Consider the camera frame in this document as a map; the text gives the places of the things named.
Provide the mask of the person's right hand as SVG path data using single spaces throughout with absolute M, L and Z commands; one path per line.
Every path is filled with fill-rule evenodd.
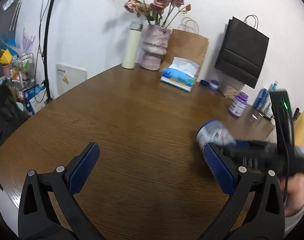
M 285 205 L 285 216 L 295 215 L 304 206 L 304 174 L 297 173 L 288 178 L 279 179 L 280 190 L 285 191 L 287 186 L 287 202 Z

